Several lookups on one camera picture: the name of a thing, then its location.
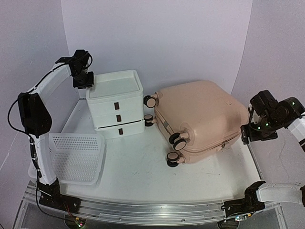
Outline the pink hard-shell suitcase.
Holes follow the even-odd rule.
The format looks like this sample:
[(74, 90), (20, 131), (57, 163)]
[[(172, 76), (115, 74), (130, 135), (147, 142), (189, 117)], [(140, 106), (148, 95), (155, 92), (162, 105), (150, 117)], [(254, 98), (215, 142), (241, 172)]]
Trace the pink hard-shell suitcase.
[(242, 103), (211, 81), (166, 87), (143, 103), (154, 109), (144, 116), (145, 125), (157, 125), (173, 148), (166, 155), (170, 167), (196, 163), (234, 144), (249, 118)]

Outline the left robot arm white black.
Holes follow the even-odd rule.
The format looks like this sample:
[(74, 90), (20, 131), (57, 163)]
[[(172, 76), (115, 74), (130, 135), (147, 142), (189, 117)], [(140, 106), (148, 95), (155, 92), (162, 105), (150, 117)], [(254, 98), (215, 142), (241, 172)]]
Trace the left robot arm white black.
[(49, 131), (52, 119), (46, 108), (46, 102), (52, 93), (69, 77), (77, 89), (91, 88), (94, 85), (94, 73), (89, 72), (93, 61), (86, 50), (76, 50), (71, 57), (61, 57), (31, 89), (20, 93), (17, 103), (20, 112), (22, 131), (29, 137), (30, 154), (36, 169), (36, 190), (41, 197), (37, 206), (46, 206), (67, 213), (77, 213), (81, 200), (61, 194), (60, 182), (51, 164), (49, 152)]

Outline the white plastic drawer unit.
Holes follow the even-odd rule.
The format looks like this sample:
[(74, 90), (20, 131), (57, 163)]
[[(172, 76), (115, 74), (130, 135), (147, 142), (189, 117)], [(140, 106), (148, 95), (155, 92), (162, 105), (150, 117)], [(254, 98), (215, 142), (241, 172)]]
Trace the white plastic drawer unit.
[(144, 132), (143, 87), (136, 70), (95, 75), (86, 101), (94, 130), (105, 139)]

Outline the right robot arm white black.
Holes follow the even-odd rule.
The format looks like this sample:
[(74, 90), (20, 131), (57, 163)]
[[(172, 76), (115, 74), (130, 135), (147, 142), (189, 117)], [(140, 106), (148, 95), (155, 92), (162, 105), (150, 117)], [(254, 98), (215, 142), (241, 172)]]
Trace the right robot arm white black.
[[(277, 130), (285, 128), (305, 147), (305, 108), (295, 97), (277, 101), (268, 90), (260, 91), (250, 100), (250, 117), (241, 126), (241, 140), (247, 145), (255, 141), (277, 138)], [(257, 181), (244, 191), (244, 197), (225, 201), (222, 205), (225, 220), (240, 221), (265, 209), (266, 202), (305, 204), (303, 183), (270, 184)]]

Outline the white perforated plastic basket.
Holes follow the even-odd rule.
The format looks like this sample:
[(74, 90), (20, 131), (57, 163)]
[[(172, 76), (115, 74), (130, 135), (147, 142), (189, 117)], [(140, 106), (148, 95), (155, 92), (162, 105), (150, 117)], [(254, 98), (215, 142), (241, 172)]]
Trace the white perforated plastic basket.
[(28, 174), (44, 185), (92, 186), (102, 170), (105, 139), (100, 134), (47, 133), (34, 139), (36, 166)]

